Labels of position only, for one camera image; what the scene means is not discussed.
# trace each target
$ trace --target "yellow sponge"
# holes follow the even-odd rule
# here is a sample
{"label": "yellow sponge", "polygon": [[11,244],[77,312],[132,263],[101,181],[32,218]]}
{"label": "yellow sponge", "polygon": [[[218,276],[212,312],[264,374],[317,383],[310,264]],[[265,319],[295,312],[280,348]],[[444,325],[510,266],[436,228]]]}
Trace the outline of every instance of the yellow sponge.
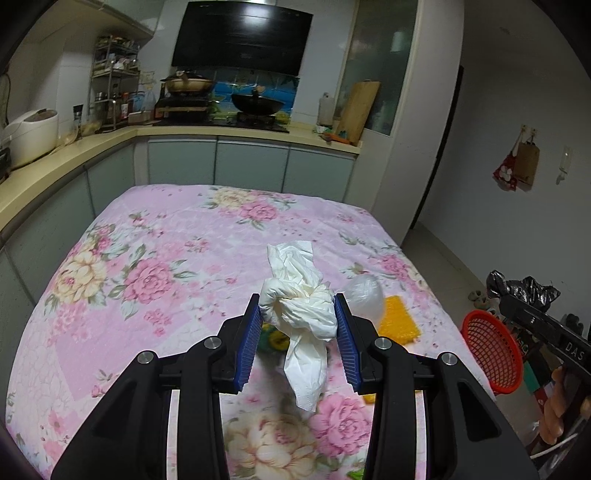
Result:
{"label": "yellow sponge", "polygon": [[408,314],[402,299],[398,296],[384,300],[385,313],[379,324],[378,334],[405,345],[421,335],[421,331]]}

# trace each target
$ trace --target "red basket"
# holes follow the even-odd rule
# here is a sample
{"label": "red basket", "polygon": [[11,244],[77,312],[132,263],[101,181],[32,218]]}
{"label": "red basket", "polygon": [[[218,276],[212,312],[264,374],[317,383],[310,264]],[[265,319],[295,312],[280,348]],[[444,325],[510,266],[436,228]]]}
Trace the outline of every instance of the red basket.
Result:
{"label": "red basket", "polygon": [[498,318],[483,310],[474,310],[464,319],[462,336],[495,394],[517,390],[523,380],[521,353]]}

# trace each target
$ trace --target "bed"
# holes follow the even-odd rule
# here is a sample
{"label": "bed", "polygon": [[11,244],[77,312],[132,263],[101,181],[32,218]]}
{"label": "bed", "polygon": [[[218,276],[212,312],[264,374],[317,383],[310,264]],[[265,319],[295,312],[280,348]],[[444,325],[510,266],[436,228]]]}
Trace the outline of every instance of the bed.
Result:
{"label": "bed", "polygon": [[[407,349],[431,357],[457,353],[490,393],[424,279],[365,210],[229,187],[134,187],[72,248],[22,335],[6,423],[27,459],[48,479],[138,352],[172,355],[215,334],[225,319],[243,313],[270,276],[266,245],[295,239],[313,243],[314,263],[335,291],[358,274],[376,275],[387,296],[403,299],[422,331]],[[346,382],[336,341],[328,349],[326,391],[313,415],[295,407],[279,359],[257,356],[244,391],[222,395],[232,478],[361,478],[373,406]],[[176,478],[177,402],[174,395],[169,478]],[[423,422],[418,429],[424,434]],[[426,449],[418,438],[417,478],[423,478]],[[253,453],[261,448],[266,456]]]}

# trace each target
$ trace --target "gray cabinet door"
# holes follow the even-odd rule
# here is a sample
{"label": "gray cabinet door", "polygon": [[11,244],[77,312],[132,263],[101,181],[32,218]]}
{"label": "gray cabinet door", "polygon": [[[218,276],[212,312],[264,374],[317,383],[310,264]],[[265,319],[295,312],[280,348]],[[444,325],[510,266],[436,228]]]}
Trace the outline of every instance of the gray cabinet door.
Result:
{"label": "gray cabinet door", "polygon": [[150,183],[212,185],[216,160],[215,140],[150,140]]}
{"label": "gray cabinet door", "polygon": [[78,175],[8,239],[8,255],[35,301],[93,218],[85,175]]}
{"label": "gray cabinet door", "polygon": [[89,168],[88,182],[98,216],[108,204],[135,185],[134,146],[123,147]]}
{"label": "gray cabinet door", "polygon": [[8,380],[22,331],[33,304],[21,287],[6,252],[0,252],[0,416],[4,418]]}
{"label": "gray cabinet door", "polygon": [[220,141],[215,185],[280,192],[289,146]]}
{"label": "gray cabinet door", "polygon": [[351,157],[292,148],[283,192],[342,202],[352,169]]}

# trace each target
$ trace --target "kitchen counter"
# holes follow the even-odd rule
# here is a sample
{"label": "kitchen counter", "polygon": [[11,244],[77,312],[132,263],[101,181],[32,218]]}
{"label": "kitchen counter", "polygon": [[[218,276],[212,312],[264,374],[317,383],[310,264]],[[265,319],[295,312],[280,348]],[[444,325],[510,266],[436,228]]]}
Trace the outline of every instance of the kitchen counter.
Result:
{"label": "kitchen counter", "polygon": [[115,132],[92,135],[57,150],[40,160],[20,168],[0,184],[0,229],[4,229],[15,216],[45,189],[72,170],[100,155],[110,148],[136,137],[157,135],[207,135],[220,137],[241,137],[257,140],[282,141],[319,147],[336,152],[358,155],[361,151],[351,145],[331,144],[323,141],[312,127],[295,124],[288,127],[289,133],[231,127],[185,127],[185,126],[144,126],[126,127]]}

